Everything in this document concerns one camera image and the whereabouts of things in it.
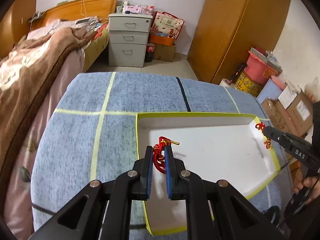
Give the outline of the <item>person's right hand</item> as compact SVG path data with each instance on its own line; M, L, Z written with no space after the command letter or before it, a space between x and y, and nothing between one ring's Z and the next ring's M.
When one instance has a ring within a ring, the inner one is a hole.
M293 180L293 192L298 193L300 190L303 189L303 187L312 188L313 190L306 201L306 204L309 204L313 200L319 197L319 179L318 177L304 177L303 176L303 170L302 166L300 165L298 167L298 170L295 174L295 178Z

